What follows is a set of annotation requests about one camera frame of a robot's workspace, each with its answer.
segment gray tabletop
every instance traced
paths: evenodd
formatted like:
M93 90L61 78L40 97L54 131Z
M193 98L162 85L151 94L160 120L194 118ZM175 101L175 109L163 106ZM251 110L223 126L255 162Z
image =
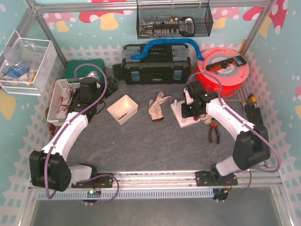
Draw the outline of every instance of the gray tabletop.
M209 126L202 121L180 128L170 105L175 99L184 100L184 84L126 85L105 100L105 109L94 116L82 131L69 152L68 165L88 163L98 171L133 170L205 170L230 156L234 140L230 133L219 125L220 144L208 142ZM172 96L161 107L164 120L153 122L148 114L149 100L163 91ZM125 124L119 125L107 108L129 95L138 104L138 113ZM228 105L240 115L240 102L228 101Z

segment blue hose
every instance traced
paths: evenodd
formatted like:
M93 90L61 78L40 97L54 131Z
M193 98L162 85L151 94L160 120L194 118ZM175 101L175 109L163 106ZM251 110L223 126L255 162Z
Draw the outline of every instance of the blue hose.
M141 60L141 59L145 58L147 53L149 52L150 48L155 46L155 45L184 44L184 43L191 44L194 47L194 49L196 50L196 54L197 54L198 59L201 60L201 61L204 61L204 58L201 54L201 51L199 50L198 44L194 40L188 39L188 38L182 38L182 39L156 39L156 40L150 41L149 43L147 43L144 46L142 53L132 55L131 60Z

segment gray floor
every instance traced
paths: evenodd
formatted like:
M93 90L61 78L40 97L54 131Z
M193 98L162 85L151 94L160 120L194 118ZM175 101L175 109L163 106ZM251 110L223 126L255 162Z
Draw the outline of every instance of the gray floor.
M93 164L98 171L204 170L230 156L234 140L221 125L219 145L208 142L209 126L203 122L180 128L170 104L175 99L184 100L184 86L121 84L119 90L105 100L106 108L80 134L67 163ZM152 122L148 114L149 100L156 98L160 91L172 98L162 105L164 120ZM106 109L125 94L139 105L138 113L120 126ZM229 101L228 104L243 114L240 102Z
M233 189L236 196L242 189ZM31 226L279 226L269 188L251 188L235 202L212 199L38 201Z

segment red handled pliers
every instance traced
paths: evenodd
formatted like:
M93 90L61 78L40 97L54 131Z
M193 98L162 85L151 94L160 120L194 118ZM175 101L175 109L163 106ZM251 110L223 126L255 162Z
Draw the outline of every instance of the red handled pliers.
M221 140L221 136L220 136L220 133L218 131L218 124L214 122L215 119L212 118L212 121L210 123L210 127L209 127L209 133L208 133L208 139L209 139L209 142L212 143L212 130L214 128L215 130L215 133L216 133L216 143L219 144L220 143L220 140Z

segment black toolbox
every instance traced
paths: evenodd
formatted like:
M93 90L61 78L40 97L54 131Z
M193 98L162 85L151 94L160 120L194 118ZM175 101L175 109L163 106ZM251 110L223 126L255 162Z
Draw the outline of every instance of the black toolbox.
M123 48L122 77L128 85L185 83L191 74L189 49L186 44L157 45L141 60L131 55L143 51L145 44Z

